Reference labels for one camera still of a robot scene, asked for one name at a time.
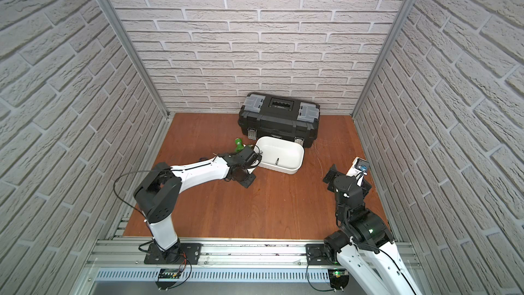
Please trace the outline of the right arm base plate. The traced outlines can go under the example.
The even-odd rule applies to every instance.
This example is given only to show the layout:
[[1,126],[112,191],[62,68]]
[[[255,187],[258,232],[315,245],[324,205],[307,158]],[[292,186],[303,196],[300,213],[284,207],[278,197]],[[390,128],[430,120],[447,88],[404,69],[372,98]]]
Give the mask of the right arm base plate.
[[337,253],[326,249],[325,244],[308,243],[305,245],[307,266],[334,266],[341,269],[336,257]]

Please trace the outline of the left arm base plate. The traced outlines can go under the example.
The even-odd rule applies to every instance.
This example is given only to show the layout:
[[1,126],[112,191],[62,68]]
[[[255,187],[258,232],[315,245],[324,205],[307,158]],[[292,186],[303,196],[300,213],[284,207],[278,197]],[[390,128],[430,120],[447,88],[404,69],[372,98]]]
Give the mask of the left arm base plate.
[[176,265],[183,264],[185,260],[189,264],[198,264],[202,246],[201,243],[180,243],[162,251],[157,244],[151,243],[147,249],[144,264]]

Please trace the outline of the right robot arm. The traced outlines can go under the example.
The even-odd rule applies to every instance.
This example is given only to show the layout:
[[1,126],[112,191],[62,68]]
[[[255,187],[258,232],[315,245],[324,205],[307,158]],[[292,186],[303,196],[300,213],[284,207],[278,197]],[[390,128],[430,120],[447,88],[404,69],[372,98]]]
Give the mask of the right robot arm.
[[338,231],[324,239],[323,257],[339,264],[367,294],[421,294],[384,220],[364,202],[369,162],[355,158],[346,173],[333,165],[323,182],[334,194]]

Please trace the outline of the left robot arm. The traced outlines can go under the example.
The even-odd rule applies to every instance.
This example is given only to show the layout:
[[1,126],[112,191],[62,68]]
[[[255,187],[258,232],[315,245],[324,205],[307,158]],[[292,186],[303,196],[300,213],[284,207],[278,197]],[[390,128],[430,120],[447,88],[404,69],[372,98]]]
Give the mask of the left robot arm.
[[165,255],[179,251],[180,238],[172,215],[181,194],[217,180],[234,181],[248,188],[255,181],[254,171],[262,158],[261,150],[245,146],[238,152],[188,165],[156,165],[133,193],[154,247]]

